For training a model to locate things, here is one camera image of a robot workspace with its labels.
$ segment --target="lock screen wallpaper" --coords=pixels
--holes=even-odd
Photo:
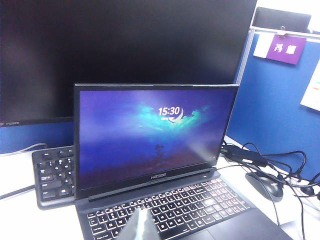
[[[236,90],[80,91],[79,188],[214,161]]]

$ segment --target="black keyboard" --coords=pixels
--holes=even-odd
[[[136,208],[151,211],[161,239],[214,225],[250,208],[220,178],[188,185],[86,214],[94,240],[118,237]]]
[[[35,192],[42,210],[74,204],[74,147],[44,149],[32,153]]]

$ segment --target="computer mouse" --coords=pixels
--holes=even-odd
[[[263,173],[258,171],[254,172],[254,174],[252,172],[248,172],[245,174],[245,178],[266,199],[270,201],[273,200],[274,202],[279,202],[282,200],[284,195],[282,186],[274,180],[267,178]]]

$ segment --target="clock time display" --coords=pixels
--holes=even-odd
[[[180,113],[180,107],[179,106],[160,107],[158,111],[160,116],[178,115]]]

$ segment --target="computer monitor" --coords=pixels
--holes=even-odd
[[[256,0],[2,0],[0,125],[65,122],[74,83],[231,84]]]
[[[308,25],[311,15],[282,11],[265,7],[257,7],[252,25],[265,29],[281,30],[282,26],[285,31],[309,33]]]

